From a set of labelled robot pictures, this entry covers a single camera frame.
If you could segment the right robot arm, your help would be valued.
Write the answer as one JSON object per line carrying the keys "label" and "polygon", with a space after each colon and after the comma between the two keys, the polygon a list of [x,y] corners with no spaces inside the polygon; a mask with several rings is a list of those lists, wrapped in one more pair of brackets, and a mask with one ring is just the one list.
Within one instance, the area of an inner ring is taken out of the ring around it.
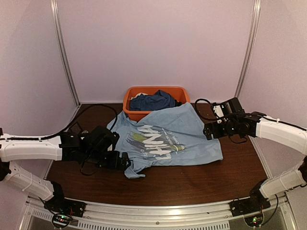
{"label": "right robot arm", "polygon": [[[208,140],[238,135],[267,139],[294,149],[306,156],[307,130],[264,113],[247,113],[239,99],[234,97],[222,103],[211,103],[214,118],[205,118],[203,133]],[[258,183],[246,200],[249,211],[257,211],[268,198],[280,192],[290,191],[307,185],[307,160],[282,172],[279,176]]]}

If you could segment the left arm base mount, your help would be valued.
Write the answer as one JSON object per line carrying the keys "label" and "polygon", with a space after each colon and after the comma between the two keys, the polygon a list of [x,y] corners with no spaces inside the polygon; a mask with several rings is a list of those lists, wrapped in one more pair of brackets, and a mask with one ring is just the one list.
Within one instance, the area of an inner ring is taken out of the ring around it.
{"label": "left arm base mount", "polygon": [[81,201],[71,199],[52,198],[49,201],[44,201],[44,208],[56,214],[65,214],[69,217],[83,217],[86,204]]}

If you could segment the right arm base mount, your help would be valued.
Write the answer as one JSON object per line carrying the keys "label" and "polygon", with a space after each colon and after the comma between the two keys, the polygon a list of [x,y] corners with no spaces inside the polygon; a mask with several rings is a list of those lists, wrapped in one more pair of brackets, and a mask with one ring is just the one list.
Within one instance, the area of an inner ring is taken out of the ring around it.
{"label": "right arm base mount", "polygon": [[233,217],[246,215],[254,212],[261,212],[263,209],[271,207],[268,200],[261,201],[260,203],[255,203],[251,198],[244,199],[234,199],[229,203],[230,211]]}

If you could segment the light blue printed t-shirt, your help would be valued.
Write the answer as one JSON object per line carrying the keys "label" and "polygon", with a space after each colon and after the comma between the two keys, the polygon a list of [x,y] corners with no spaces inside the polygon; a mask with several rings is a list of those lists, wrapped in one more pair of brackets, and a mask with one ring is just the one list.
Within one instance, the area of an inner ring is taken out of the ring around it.
{"label": "light blue printed t-shirt", "polygon": [[152,166],[193,166],[223,159],[219,140],[207,140],[204,123],[190,103],[152,111],[136,122],[121,112],[108,125],[119,134],[116,150],[126,152],[129,179],[144,177]]}

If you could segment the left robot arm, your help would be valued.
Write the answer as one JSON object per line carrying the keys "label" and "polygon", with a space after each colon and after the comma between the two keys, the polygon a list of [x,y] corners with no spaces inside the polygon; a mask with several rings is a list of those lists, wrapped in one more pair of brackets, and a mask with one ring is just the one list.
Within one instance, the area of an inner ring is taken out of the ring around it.
{"label": "left robot arm", "polygon": [[45,137],[0,135],[0,179],[50,203],[59,213],[69,209],[61,185],[45,181],[16,164],[17,160],[75,161],[80,165],[124,171],[131,165],[126,152],[117,151],[119,134],[102,126],[92,132],[61,132]]}

